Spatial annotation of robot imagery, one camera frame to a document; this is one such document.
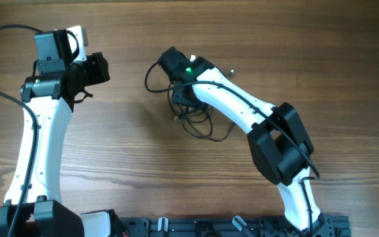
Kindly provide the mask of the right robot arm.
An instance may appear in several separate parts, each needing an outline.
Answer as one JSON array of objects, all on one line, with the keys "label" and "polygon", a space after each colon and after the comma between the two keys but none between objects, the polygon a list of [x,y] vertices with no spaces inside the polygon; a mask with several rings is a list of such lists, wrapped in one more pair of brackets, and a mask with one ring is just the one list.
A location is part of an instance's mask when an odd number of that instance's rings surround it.
[{"label": "right robot arm", "polygon": [[312,141],[295,108],[253,97],[210,61],[187,58],[175,47],[162,53],[157,63],[182,99],[212,106],[245,132],[254,165],[278,187],[286,220],[300,233],[313,234],[321,212],[310,181],[319,172],[311,161]]}]

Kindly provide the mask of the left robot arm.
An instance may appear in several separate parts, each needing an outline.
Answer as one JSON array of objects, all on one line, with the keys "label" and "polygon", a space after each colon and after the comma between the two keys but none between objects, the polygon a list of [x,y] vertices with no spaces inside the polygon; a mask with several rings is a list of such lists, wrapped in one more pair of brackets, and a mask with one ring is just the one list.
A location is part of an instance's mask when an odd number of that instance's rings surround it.
[{"label": "left robot arm", "polygon": [[75,214],[62,203],[60,171],[64,135],[76,96],[109,80],[101,53],[86,53],[80,26],[34,36],[38,58],[20,89],[24,130],[18,163],[0,206],[0,236],[108,236],[106,211]]}]

